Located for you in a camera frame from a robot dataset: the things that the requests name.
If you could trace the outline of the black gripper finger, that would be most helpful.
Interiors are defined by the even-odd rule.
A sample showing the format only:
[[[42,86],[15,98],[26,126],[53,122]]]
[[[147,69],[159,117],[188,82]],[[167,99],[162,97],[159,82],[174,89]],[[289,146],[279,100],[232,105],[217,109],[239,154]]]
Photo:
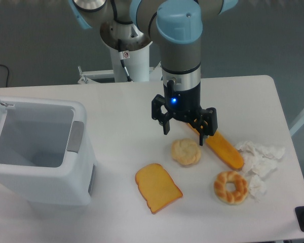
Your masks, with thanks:
[[[217,111],[214,107],[200,109],[193,128],[199,133],[199,144],[203,146],[204,138],[213,136],[217,131]]]
[[[161,107],[165,105],[165,98],[157,94],[151,102],[151,117],[153,120],[158,120],[159,124],[163,127],[164,135],[170,131],[171,114],[169,112],[162,113]]]

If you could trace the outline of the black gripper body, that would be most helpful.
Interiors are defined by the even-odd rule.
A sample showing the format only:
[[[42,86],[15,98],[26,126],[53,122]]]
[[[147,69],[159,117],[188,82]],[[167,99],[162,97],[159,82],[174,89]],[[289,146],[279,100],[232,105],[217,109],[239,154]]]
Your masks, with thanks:
[[[173,80],[164,85],[165,108],[173,118],[192,123],[199,117],[201,85],[185,91],[175,91]]]

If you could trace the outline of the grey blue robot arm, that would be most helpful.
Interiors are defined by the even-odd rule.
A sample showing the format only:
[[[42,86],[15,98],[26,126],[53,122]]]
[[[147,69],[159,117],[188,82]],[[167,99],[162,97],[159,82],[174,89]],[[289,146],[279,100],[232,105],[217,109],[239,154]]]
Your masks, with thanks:
[[[163,95],[151,103],[151,116],[167,134],[169,121],[190,124],[200,139],[217,130],[216,109],[203,109],[201,96],[201,36],[203,21],[233,8],[236,1],[71,1],[89,26],[105,23],[123,34],[113,34],[119,51],[146,39],[161,53]]]

